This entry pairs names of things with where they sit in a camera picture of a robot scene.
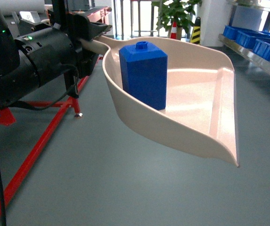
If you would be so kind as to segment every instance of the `white wall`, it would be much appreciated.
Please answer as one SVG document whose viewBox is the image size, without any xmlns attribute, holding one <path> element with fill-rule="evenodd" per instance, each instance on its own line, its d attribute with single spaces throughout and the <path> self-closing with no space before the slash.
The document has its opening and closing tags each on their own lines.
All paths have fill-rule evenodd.
<svg viewBox="0 0 270 226">
<path fill-rule="evenodd" d="M 112 7 L 113 11 L 109 15 L 109 23 L 110 25 L 113 25 L 113 20 L 114 20 L 114 7 L 112 0 L 95 0 L 95 6 L 109 6 Z M 113 30 L 109 31 L 106 33 L 107 35 L 113 35 Z"/>
<path fill-rule="evenodd" d="M 228 25 L 232 6 L 226 0 L 203 0 L 197 15 L 201 17 L 201 44 L 223 46 L 218 36 Z"/>
</svg>

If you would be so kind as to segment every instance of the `red metal frame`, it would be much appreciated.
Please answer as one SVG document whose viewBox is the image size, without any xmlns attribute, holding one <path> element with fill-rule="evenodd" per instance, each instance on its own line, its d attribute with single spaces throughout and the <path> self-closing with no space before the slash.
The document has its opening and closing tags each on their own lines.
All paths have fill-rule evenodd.
<svg viewBox="0 0 270 226">
<path fill-rule="evenodd" d="M 88 79 L 89 79 L 89 76 L 86 76 L 85 78 L 80 80 L 80 82 L 77 86 L 79 91 L 81 91 L 81 89 L 83 88 L 83 86 L 85 85 L 85 83 L 87 82 Z M 32 104 L 33 106 L 41 106 L 41 107 L 51 104 L 51 102 L 48 102 L 48 101 L 29 102 L 29 103 Z M 75 99 L 72 97 L 69 97 L 66 101 L 58 102 L 58 103 L 54 104 L 53 107 L 59 107 L 60 109 L 57 112 L 57 114 L 54 116 L 54 118 L 52 119 L 52 121 L 50 122 L 50 124 L 48 125 L 48 127 L 46 128 L 46 130 L 44 131 L 44 133 L 42 134 L 42 136 L 40 137 L 40 139 L 38 140 L 38 142 L 34 146 L 34 148 L 31 150 L 29 155 L 26 157 L 25 161 L 20 166 L 20 168 L 18 169 L 16 174 L 13 176 L 13 178 L 11 179 L 11 181 L 8 184 L 8 186 L 6 187 L 6 189 L 4 190 L 4 198 L 5 198 L 5 205 L 6 206 L 8 206 L 9 202 L 11 201 L 11 199 L 13 198 L 15 193 L 17 192 L 21 183 L 23 182 L 23 180 L 27 176 L 29 170 L 32 168 L 35 161 L 37 160 L 37 158 L 41 154 L 44 146 L 46 145 L 46 143 L 50 139 L 51 135 L 55 131 L 56 127 L 60 123 L 61 119 L 65 115 L 68 108 L 73 107 L 75 113 L 80 113 L 78 99 Z"/>
</svg>

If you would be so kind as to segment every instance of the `metal shelf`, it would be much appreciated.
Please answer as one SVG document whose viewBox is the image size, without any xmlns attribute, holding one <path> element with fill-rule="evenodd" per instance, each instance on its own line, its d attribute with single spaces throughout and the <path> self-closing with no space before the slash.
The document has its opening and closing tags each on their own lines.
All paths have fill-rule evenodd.
<svg viewBox="0 0 270 226">
<path fill-rule="evenodd" d="M 245 59 L 249 60 L 250 62 L 254 63 L 256 66 L 263 69 L 266 73 L 270 75 L 270 62 L 261 58 L 260 56 L 256 55 L 249 49 L 246 49 L 233 40 L 230 40 L 224 37 L 222 34 L 219 35 L 219 40 L 224 43 L 227 47 L 232 49 L 233 51 L 237 52 L 239 55 L 244 57 Z"/>
<path fill-rule="evenodd" d="M 270 12 L 270 0 L 227 0 L 235 6 L 245 6 Z"/>
</svg>

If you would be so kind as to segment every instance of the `dustpan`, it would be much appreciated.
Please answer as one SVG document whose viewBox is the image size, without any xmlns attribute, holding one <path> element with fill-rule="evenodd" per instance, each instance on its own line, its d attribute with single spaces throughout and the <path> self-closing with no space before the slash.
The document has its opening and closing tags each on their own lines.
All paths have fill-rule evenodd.
<svg viewBox="0 0 270 226">
<path fill-rule="evenodd" d="M 151 42 L 168 55 L 164 110 L 155 110 L 122 89 L 119 49 L 138 41 Z M 239 166 L 235 75 L 225 54 L 159 37 L 120 41 L 101 36 L 81 42 L 104 55 L 102 66 L 116 112 L 130 129 L 176 150 Z"/>
</svg>

